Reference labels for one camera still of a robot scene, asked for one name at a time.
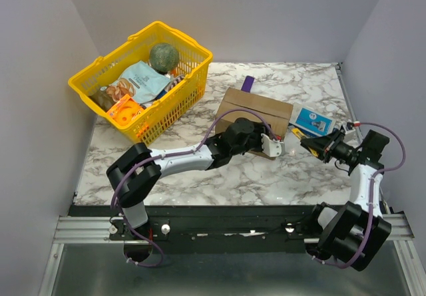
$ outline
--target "packaged food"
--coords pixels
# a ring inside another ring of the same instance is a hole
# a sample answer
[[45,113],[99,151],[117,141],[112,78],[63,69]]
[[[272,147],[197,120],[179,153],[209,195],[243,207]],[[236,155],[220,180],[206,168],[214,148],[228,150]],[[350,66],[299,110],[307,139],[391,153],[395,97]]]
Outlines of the packaged food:
[[89,95],[89,98],[93,100],[101,109],[107,112],[114,104],[114,100],[111,95],[107,94],[106,91],[97,90],[92,95]]
[[322,115],[301,104],[294,103],[290,124],[309,136],[325,136],[333,132],[335,119]]
[[158,74],[153,68],[143,61],[139,61],[129,66],[120,75],[118,80],[104,90],[118,102],[126,94],[138,104],[143,104],[154,100],[158,94],[170,83],[164,75]]

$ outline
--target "green melon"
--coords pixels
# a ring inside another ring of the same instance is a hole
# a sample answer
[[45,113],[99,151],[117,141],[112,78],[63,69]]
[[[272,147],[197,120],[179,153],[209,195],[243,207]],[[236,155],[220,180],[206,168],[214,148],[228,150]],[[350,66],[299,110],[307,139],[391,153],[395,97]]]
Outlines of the green melon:
[[168,43],[159,43],[152,47],[149,61],[155,71],[166,74],[178,66],[179,52]]

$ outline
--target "wire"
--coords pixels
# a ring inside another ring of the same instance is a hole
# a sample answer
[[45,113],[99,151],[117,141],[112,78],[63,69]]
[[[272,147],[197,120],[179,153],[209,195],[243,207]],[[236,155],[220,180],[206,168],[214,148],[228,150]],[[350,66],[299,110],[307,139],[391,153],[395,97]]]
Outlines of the wire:
[[353,263],[355,263],[356,260],[358,259],[358,257],[362,254],[364,247],[367,245],[368,238],[369,238],[370,233],[371,233],[371,227],[373,225],[373,203],[374,203],[374,191],[373,190],[374,190],[375,177],[377,175],[379,175],[380,173],[398,170],[400,167],[402,167],[402,165],[404,165],[405,157],[406,157],[404,143],[399,138],[399,136],[396,133],[394,133],[394,131],[392,131],[390,128],[387,128],[386,126],[383,126],[383,125],[378,124],[378,123],[372,123],[372,122],[354,122],[354,123],[355,123],[355,126],[372,125],[372,126],[377,126],[379,128],[382,128],[382,129],[388,131],[390,134],[392,134],[397,139],[399,145],[401,146],[402,159],[401,159],[401,161],[398,165],[396,165],[392,168],[382,168],[380,170],[377,170],[371,176],[370,184],[369,184],[369,205],[368,205],[367,227],[365,229],[364,238],[363,238],[361,244],[359,245],[358,250],[355,252],[355,254],[353,254],[352,258],[347,263],[342,263],[342,264],[340,264],[340,263],[328,263],[328,262],[322,261],[322,260],[320,260],[316,257],[313,258],[317,262],[322,263],[324,265],[336,266],[336,267],[341,268],[341,269],[346,269],[346,268],[352,266]]
[[195,153],[195,152],[197,152],[199,149],[201,149],[201,147],[204,145],[204,143],[207,141],[207,139],[208,139],[208,136],[210,135],[210,133],[211,133],[211,131],[213,131],[213,128],[215,127],[215,125],[219,122],[219,120],[221,119],[221,118],[223,118],[224,116],[226,116],[226,115],[228,115],[228,114],[230,114],[230,113],[232,113],[232,112],[248,112],[248,113],[250,113],[250,114],[253,114],[254,116],[256,116],[259,120],[261,120],[262,121],[262,123],[265,125],[265,127],[266,127],[266,129],[268,130],[268,132],[270,133],[270,135],[271,135],[271,137],[274,139],[274,140],[277,140],[278,138],[277,138],[277,136],[274,134],[274,132],[272,131],[272,129],[271,129],[271,127],[269,126],[269,124],[265,121],[265,119],[264,118],[262,118],[258,113],[256,113],[256,112],[254,112],[253,110],[250,110],[250,109],[247,109],[247,108],[235,108],[235,109],[232,109],[232,110],[229,110],[229,111],[226,111],[225,113],[223,113],[223,114],[221,114],[218,118],[216,118],[214,121],[213,121],[213,123],[212,123],[212,125],[207,129],[207,132],[206,132],[206,135],[204,136],[204,138],[201,140],[201,142],[197,145],[197,147],[195,147],[195,149],[194,150],[188,150],[188,151],[181,151],[181,152],[175,152],[175,153],[168,153],[168,154],[165,154],[164,156],[161,156],[161,155],[157,155],[157,156],[153,156],[153,157],[151,157],[151,158],[147,158],[147,159],[145,159],[145,160],[143,160],[143,161],[141,161],[141,162],[139,162],[139,163],[137,163],[137,164],[135,164],[127,173],[126,173],[126,175],[124,175],[124,177],[122,178],[122,180],[120,181],[120,183],[118,183],[118,186],[116,187],[116,189],[115,189],[115,191],[114,191],[114,194],[112,195],[112,199],[111,199],[111,204],[110,204],[110,207],[111,207],[111,209],[114,209],[114,208],[118,208],[119,209],[119,211],[120,211],[120,213],[123,215],[123,217],[122,217],[122,219],[123,219],[123,222],[127,225],[127,227],[129,228],[129,230],[135,235],[135,236],[137,236],[138,238],[141,238],[141,239],[143,239],[144,241],[147,241],[149,244],[151,244],[152,246],[154,246],[159,252],[160,252],[160,254],[161,254],[161,259],[160,259],[160,261],[158,262],[158,263],[155,263],[155,264],[144,264],[144,263],[138,263],[138,262],[135,262],[135,261],[133,261],[133,260],[131,260],[131,259],[128,259],[128,261],[129,262],[131,262],[131,263],[134,263],[135,265],[137,265],[137,266],[141,266],[141,267],[156,267],[156,266],[159,266],[161,263],[162,263],[162,261],[163,261],[163,259],[164,259],[164,252],[163,252],[163,250],[161,249],[161,247],[160,246],[158,246],[156,243],[154,243],[151,239],[148,239],[147,237],[144,237],[143,235],[141,235],[141,234],[139,234],[137,231],[135,231],[134,230],[134,228],[130,225],[130,223],[128,222],[128,220],[127,220],[127,218],[126,218],[126,216],[124,215],[124,212],[123,212],[123,210],[122,210],[122,208],[121,208],[121,206],[120,206],[120,204],[119,204],[119,202],[118,202],[118,200],[117,200],[117,196],[118,196],[118,193],[120,192],[120,190],[121,190],[121,188],[123,187],[123,185],[124,185],[124,183],[128,180],[128,178],[138,169],[138,168],[140,168],[141,166],[144,166],[146,163],[149,163],[149,162],[151,162],[151,161],[154,161],[154,160],[158,160],[158,159],[161,159],[161,158],[163,158],[163,157],[165,157],[165,158],[171,158],[171,157],[174,157],[174,156],[181,156],[181,155],[187,155],[187,154],[191,154],[191,153]]
[[341,171],[344,171],[344,172],[349,173],[349,170],[345,170],[344,168],[340,168],[339,166],[337,166],[337,160],[336,160],[336,161],[334,161],[334,166],[335,166],[335,168],[337,168],[338,170],[341,170]]

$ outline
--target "small blue box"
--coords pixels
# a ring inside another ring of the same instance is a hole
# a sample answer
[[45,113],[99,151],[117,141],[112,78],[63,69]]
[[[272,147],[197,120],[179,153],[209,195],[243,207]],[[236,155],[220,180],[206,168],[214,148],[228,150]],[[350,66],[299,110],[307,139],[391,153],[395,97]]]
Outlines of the small blue box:
[[290,124],[313,136],[324,136],[333,131],[335,120],[295,103]]

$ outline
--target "orange package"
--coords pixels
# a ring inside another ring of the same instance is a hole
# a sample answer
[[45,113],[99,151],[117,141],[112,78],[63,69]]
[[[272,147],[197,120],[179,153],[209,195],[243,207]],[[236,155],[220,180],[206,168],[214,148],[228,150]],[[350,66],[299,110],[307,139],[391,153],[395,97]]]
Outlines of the orange package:
[[107,114],[119,125],[126,126],[141,114],[143,110],[130,95],[126,94],[108,110]]

